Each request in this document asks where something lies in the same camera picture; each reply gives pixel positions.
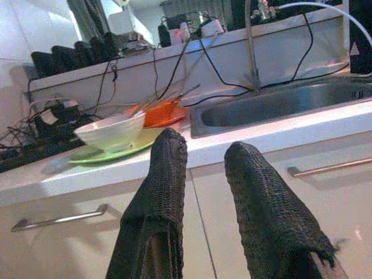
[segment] white cabinet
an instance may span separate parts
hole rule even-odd
[[[105,278],[119,221],[142,180],[107,185],[0,209],[0,277]],[[21,218],[31,222],[109,208],[103,216],[10,232]],[[190,175],[184,206],[184,278],[213,278]]]
[[[342,242],[337,257],[349,278],[370,278],[372,164],[305,178],[291,177],[287,168],[309,170],[372,158],[372,133],[283,149],[264,156],[312,211],[331,242]],[[223,163],[191,172],[218,278],[249,278]]]

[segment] faucet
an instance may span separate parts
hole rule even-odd
[[[276,17],[276,11],[273,7],[269,7],[267,0],[258,0],[257,8],[258,9],[254,10],[251,15],[251,0],[245,0],[245,27],[249,47],[248,62],[251,66],[251,77],[248,78],[248,80],[252,83],[254,92],[259,94],[261,90],[261,82],[256,64],[255,48],[253,46],[251,19],[260,16],[262,21],[266,21]]]

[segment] metal handle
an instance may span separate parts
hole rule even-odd
[[[14,227],[12,228],[12,232],[16,233],[18,231],[26,231],[32,228],[40,228],[40,227],[50,226],[54,224],[60,224],[60,223],[81,220],[81,219],[95,217],[95,216],[101,216],[105,214],[108,207],[109,205],[103,204],[103,205],[98,206],[97,210],[93,212],[88,212],[88,213],[83,213],[79,215],[68,216],[68,217],[63,217],[63,218],[58,218],[58,219],[53,219],[53,220],[47,220],[47,221],[37,222],[33,224],[29,224],[27,219],[22,219],[17,224],[14,225]]]
[[[317,169],[300,171],[297,167],[289,167],[288,172],[292,177],[303,177],[303,176],[312,176],[313,174],[327,173],[329,171],[344,169],[346,167],[356,167],[362,164],[372,163],[372,158],[352,161],[342,164],[334,164],[332,166],[319,167]]]

